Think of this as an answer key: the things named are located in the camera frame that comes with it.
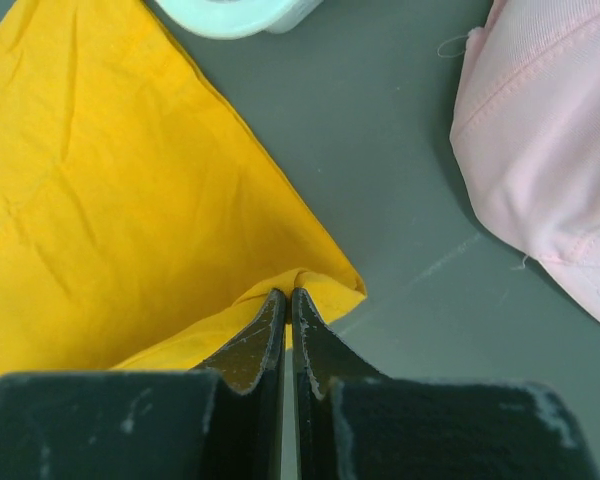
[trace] yellow fabric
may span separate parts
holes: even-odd
[[[0,24],[0,374],[189,368],[293,286],[328,320],[365,293],[141,1],[18,0]]]

